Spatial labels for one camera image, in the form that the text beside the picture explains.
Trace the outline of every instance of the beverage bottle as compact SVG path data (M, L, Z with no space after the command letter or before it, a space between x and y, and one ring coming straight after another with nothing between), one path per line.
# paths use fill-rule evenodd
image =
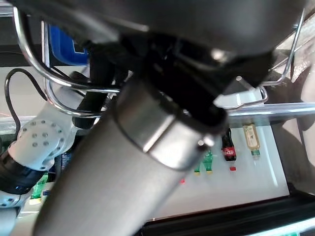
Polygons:
M236 152L232 142L231 129L222 136L222 152L226 161L230 163L230 171L235 171Z
M248 148L251 150L252 157L257 160L260 158L260 144L254 124L244 125L243 130L245 133L246 143Z
M207 174L212 174L212 152L208 151L208 153L205 155L202 164L204 165L204 167L206 168L206 172Z
M200 175L200 163L195 167L195 169L193 170L193 173L195 174L195 176Z
M30 205L39 204L41 202L41 192L43 191L44 185L48 180L48 173L45 173L42 178L33 187L33 193L30 197Z

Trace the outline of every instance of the screw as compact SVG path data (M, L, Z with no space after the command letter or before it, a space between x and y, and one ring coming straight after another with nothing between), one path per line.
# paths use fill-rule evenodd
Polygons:
M205 143L204 143L202 140L199 140L199 141L198 141L198 145L199 145L199 146L204 146Z

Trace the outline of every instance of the blue container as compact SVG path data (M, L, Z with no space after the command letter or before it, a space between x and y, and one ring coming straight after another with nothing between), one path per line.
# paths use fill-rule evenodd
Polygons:
M56 26L50 26L50 46L55 58L68 65L87 65L88 52L76 52L74 41Z

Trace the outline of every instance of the black cable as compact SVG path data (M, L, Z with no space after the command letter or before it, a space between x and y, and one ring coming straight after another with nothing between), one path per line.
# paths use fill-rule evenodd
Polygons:
M18 118L18 116L16 115L14 109L13 109L13 106L12 106L12 102L11 102L11 98L10 98L10 80L11 80L11 77L17 73L17 72L21 72L23 74L25 74L29 79L30 81L32 82L32 84L34 85L35 89L37 90L37 92L39 93L39 95L45 100L47 101L47 98L46 98L46 95L44 94L44 92L41 90L40 86L38 85L36 79L33 77L33 75L31 75L31 73L29 73L27 70L25 69L21 69L21 68L15 68L13 70L11 70L6 78L5 78L5 82L4 82L4 95L5 95L5 100L6 100L6 103L8 105L8 108L9 108L9 111L12 115L12 118L14 119L14 122L15 122L15 125L16 125L16 128L15 128L15 140L17 139L18 137L18 133L21 129L21 123L20 123L20 120Z
M20 52L15 52L15 51L0 51L0 54L17 54L17 55L22 55L23 56L23 53L20 53ZM55 66L51 66L50 68L54 69L56 72L58 72L60 75L63 75L65 76L66 78L70 79L70 77L63 73L61 70L59 70L58 68L56 68Z
M50 68L54 69L55 71L57 71L60 75L65 76L67 79L70 79L70 77L63 73L61 70L59 70L58 68L56 68L55 66L51 66Z

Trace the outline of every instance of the white shelf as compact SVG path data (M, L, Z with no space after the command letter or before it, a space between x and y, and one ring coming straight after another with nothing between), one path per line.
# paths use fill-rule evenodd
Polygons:
M230 107L242 102L261 98L258 90L221 96L218 106ZM229 170L221 152L221 139L216 141L213 151L211 175L202 169L201 175L193 171L178 187L153 218L164 218L198 211L253 203L289 195L284 171L276 142L270 126L257 127L260 141L260 159L255 161L246 145L242 128L232 129L237 160L236 171Z

